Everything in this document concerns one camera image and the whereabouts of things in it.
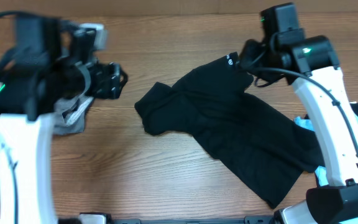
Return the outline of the black polo shirt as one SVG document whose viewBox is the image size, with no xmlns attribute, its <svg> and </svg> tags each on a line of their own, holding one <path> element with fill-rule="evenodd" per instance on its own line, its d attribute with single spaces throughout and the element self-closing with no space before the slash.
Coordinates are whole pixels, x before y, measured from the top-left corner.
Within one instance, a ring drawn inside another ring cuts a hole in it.
<svg viewBox="0 0 358 224">
<path fill-rule="evenodd" d="M 190 134 L 269 207 L 277 207 L 303 172 L 324 164 L 314 132 L 246 89 L 251 75 L 236 52 L 202 65 L 174 85 L 157 82 L 136 104 L 146 133 Z"/>
</svg>

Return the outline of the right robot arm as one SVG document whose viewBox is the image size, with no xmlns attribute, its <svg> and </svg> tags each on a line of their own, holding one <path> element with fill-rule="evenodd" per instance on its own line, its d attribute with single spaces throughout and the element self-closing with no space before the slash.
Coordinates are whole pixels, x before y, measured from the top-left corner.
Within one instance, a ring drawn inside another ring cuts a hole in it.
<svg viewBox="0 0 358 224">
<path fill-rule="evenodd" d="M 324 159 L 328 184 L 309 189 L 304 201 L 274 213 L 272 223 L 341 223 L 358 218 L 358 122 L 343 72 L 329 39 L 306 37 L 293 3 L 261 11 L 263 51 L 242 67 L 293 87 L 307 110 Z"/>
</svg>

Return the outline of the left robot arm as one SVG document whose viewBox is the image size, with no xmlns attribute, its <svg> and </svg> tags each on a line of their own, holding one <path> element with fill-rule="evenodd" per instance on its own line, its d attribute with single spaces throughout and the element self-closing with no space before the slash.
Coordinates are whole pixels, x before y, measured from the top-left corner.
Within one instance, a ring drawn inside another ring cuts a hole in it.
<svg viewBox="0 0 358 224">
<path fill-rule="evenodd" d="M 107 223 L 107 215 L 60 218 L 53 204 L 53 135 L 80 133 L 96 99 L 115 100 L 128 81 L 103 64 L 102 24 L 11 11 L 16 43 L 0 59 L 0 222 Z"/>
</svg>

